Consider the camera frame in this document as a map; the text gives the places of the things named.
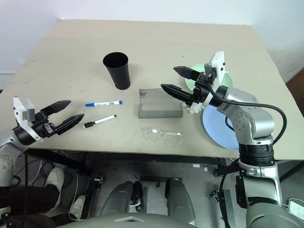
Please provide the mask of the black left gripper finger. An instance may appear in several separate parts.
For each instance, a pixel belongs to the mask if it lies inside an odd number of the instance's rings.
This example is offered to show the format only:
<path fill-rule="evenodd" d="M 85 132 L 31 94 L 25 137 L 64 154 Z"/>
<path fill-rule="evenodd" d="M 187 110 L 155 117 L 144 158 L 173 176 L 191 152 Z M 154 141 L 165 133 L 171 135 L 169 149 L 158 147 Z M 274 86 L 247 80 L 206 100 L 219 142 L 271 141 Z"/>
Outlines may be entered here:
<path fill-rule="evenodd" d="M 56 127 L 56 134 L 61 135 L 71 128 L 75 127 L 83 119 L 84 116 L 84 114 L 78 114 L 67 118 Z"/>
<path fill-rule="evenodd" d="M 42 117 L 48 118 L 50 115 L 64 110 L 70 103 L 71 103 L 70 100 L 61 100 L 61 101 L 55 102 L 55 103 L 41 109 L 40 114 Z"/>

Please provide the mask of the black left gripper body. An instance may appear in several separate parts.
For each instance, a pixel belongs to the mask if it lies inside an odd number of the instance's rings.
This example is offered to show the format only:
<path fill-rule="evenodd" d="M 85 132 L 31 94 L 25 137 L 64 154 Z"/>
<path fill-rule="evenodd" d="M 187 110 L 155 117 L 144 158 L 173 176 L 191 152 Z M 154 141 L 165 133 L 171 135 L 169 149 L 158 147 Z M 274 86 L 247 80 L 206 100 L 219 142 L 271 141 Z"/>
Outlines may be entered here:
<path fill-rule="evenodd" d="M 35 120 L 32 121 L 32 129 L 41 138 L 49 138 L 54 134 L 58 134 L 57 127 L 48 120 L 48 117 L 55 112 L 40 111 L 35 114 Z"/>

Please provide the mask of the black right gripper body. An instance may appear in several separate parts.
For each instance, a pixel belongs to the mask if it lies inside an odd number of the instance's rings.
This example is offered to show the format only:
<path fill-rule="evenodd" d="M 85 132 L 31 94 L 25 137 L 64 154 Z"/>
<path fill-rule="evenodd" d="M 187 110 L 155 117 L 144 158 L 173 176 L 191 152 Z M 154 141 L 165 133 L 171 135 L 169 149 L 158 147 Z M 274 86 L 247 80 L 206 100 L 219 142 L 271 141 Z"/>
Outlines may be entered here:
<path fill-rule="evenodd" d="M 203 103 L 207 100 L 207 96 L 211 95 L 209 87 L 215 80 L 216 73 L 211 72 L 208 76 L 200 76 L 199 72 L 192 72 L 190 75 L 191 80 L 195 80 L 195 88 L 193 94 L 190 96 L 189 105 L 193 103 Z"/>

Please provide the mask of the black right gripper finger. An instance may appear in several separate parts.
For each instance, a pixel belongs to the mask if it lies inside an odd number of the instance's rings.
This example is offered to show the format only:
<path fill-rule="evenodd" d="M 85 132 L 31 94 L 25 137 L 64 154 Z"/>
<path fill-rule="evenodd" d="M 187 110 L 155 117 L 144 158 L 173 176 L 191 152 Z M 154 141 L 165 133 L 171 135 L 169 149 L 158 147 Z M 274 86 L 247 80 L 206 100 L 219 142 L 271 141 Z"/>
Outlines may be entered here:
<path fill-rule="evenodd" d="M 180 87 L 177 87 L 172 84 L 161 84 L 161 87 L 168 95 L 185 103 L 190 102 L 192 94 L 183 91 Z"/>
<path fill-rule="evenodd" d="M 200 77 L 200 72 L 186 66 L 175 66 L 173 70 L 185 79 L 197 81 Z"/>

